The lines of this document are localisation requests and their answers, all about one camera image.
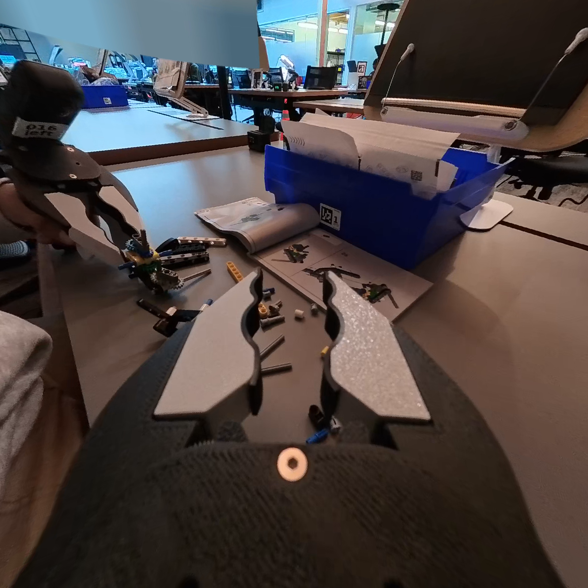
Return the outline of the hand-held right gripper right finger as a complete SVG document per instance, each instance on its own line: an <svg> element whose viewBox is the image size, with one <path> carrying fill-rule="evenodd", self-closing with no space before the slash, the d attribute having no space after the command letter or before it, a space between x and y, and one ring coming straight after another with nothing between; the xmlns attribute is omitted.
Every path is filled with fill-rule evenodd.
<svg viewBox="0 0 588 588"><path fill-rule="evenodd" d="M375 437L387 424L429 426L430 411L390 320L333 270L324 274L320 406L327 420L360 422Z"/></svg>

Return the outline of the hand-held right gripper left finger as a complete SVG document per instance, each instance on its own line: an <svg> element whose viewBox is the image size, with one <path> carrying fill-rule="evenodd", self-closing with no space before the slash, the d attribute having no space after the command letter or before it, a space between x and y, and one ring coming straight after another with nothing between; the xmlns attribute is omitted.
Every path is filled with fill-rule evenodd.
<svg viewBox="0 0 588 588"><path fill-rule="evenodd" d="M263 272L246 275L194 321L153 411L158 421L196 420L216 435L225 422L257 416L263 401Z"/></svg>

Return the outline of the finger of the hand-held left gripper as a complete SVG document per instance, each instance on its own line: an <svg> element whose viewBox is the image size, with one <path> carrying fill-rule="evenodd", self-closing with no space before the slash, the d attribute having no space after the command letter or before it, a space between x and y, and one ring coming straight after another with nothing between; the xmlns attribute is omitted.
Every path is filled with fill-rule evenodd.
<svg viewBox="0 0 588 588"><path fill-rule="evenodd" d="M79 196L63 192L48 192L43 196L55 209L50 215L69 226L67 234L78 248L111 266L122 264L122 250L128 240L128 223L124 216L128 211L128 201L120 191L100 190L98 195L91 194L95 197L101 218L109 227L110 238L92 222L86 204Z"/></svg>
<svg viewBox="0 0 588 588"><path fill-rule="evenodd" d="M87 249L125 249L130 239L146 243L145 226L126 186L110 172L87 181L86 214L97 227Z"/></svg>

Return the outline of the lego gear assembly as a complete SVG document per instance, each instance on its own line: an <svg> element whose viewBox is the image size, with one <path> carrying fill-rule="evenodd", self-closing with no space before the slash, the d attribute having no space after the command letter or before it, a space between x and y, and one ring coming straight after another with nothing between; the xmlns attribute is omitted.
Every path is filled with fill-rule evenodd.
<svg viewBox="0 0 588 588"><path fill-rule="evenodd" d="M150 246L147 236L145 244L137 239L130 239L121 252L123 263L118 269L127 270L131 279L139 279L148 290L157 295L181 289L186 279L180 277L175 269L163 268L155 249Z"/></svg>

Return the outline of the black lego connector piece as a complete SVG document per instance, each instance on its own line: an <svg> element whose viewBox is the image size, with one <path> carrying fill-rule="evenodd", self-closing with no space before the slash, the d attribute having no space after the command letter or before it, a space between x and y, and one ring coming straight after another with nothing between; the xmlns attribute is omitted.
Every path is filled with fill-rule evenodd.
<svg viewBox="0 0 588 588"><path fill-rule="evenodd" d="M180 323L191 322L201 312L176 307L163 310L145 299L137 300L136 305L157 317L158 321L154 324L153 330L165 337L171 337L178 330Z"/></svg>

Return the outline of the cluster of small lego pins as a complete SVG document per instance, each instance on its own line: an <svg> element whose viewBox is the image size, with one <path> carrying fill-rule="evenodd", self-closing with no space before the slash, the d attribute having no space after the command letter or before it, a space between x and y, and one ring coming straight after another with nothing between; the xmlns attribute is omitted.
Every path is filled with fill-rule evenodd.
<svg viewBox="0 0 588 588"><path fill-rule="evenodd" d="M283 309L283 302L275 298L275 287L264 288L262 302L259 305L260 326L263 330L282 324L290 315L286 314ZM308 311L303 309L294 309L291 312L292 318L296 322L304 322L308 317L319 315L321 308L316 303L311 303Z"/></svg>

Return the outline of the pile of lego beams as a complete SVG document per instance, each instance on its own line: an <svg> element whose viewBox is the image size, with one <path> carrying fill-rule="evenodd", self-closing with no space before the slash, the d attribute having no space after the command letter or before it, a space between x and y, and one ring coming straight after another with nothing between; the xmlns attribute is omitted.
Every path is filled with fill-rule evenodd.
<svg viewBox="0 0 588 588"><path fill-rule="evenodd" d="M178 237L167 239L155 250L163 268L181 269L209 263L209 249L225 246L223 238Z"/></svg>

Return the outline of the lego instruction booklet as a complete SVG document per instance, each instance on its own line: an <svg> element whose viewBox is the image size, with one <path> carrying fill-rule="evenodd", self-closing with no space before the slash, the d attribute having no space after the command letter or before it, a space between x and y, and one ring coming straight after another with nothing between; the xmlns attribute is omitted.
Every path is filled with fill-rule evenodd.
<svg viewBox="0 0 588 588"><path fill-rule="evenodd" d="M328 233L319 225L318 212L307 204L249 198L197 210L195 216L237 238L252 259L322 311L322 282L328 271L388 320L395 320L433 286Z"/></svg>

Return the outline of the person's left hand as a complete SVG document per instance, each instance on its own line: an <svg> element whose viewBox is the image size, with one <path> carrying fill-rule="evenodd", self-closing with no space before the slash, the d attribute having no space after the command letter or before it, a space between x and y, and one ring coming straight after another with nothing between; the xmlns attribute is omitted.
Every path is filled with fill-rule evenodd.
<svg viewBox="0 0 588 588"><path fill-rule="evenodd" d="M76 249L65 228L47 215L32 210L21 198L15 185L1 180L1 244L24 239L57 249Z"/></svg>

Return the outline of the blue plastic bin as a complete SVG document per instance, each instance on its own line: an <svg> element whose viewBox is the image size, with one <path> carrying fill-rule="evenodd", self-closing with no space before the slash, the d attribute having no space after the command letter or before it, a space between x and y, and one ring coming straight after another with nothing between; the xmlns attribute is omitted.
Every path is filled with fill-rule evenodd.
<svg viewBox="0 0 588 588"><path fill-rule="evenodd" d="M426 200L413 195L407 183L268 145L265 187L277 204L309 205L327 231L411 270L466 231L511 164L456 148L443 160L457 166L456 179L448 191Z"/></svg>
<svg viewBox="0 0 588 588"><path fill-rule="evenodd" d="M128 107L128 97L122 85L86 85L82 86L84 104L82 109L104 109Z"/></svg>

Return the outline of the wooden document stand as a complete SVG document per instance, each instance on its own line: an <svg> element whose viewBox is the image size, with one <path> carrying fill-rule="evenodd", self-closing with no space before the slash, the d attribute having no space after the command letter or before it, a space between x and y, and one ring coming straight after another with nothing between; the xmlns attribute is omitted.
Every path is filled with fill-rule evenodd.
<svg viewBox="0 0 588 588"><path fill-rule="evenodd" d="M405 1L366 119L457 133L525 197L587 185L587 1Z"/></svg>
<svg viewBox="0 0 588 588"><path fill-rule="evenodd" d="M153 81L153 90L158 97L165 98L187 111L189 120L213 120L220 116L211 115L205 107L185 97L189 62L157 60L157 74Z"/></svg>

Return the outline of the black battery charger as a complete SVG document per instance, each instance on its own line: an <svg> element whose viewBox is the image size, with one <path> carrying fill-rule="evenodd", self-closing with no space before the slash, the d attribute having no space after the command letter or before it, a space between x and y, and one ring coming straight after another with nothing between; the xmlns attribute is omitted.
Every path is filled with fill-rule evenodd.
<svg viewBox="0 0 588 588"><path fill-rule="evenodd" d="M261 115L258 126L247 131L247 146L251 151L264 153L266 145L276 140L275 119L270 115Z"/></svg>

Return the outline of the person's beige trousers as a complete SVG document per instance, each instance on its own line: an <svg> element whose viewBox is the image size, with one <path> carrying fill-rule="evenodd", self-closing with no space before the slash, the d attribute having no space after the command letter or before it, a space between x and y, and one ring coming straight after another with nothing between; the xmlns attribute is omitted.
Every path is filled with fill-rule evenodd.
<svg viewBox="0 0 588 588"><path fill-rule="evenodd" d="M38 544L89 428L48 245L38 245L37 251L41 291L56 300L42 305L41 318L28 322L45 330L53 347L42 375L38 418L12 463L1 495L1 587L11 586Z"/></svg>

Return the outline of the white paper box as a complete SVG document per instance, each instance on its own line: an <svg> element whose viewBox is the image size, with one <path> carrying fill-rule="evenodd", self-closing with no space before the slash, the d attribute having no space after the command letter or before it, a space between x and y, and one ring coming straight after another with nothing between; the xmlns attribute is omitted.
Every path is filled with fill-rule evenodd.
<svg viewBox="0 0 588 588"><path fill-rule="evenodd" d="M457 179L458 166L444 157L458 133L326 114L283 121L282 131L294 153L406 183L423 199Z"/></svg>

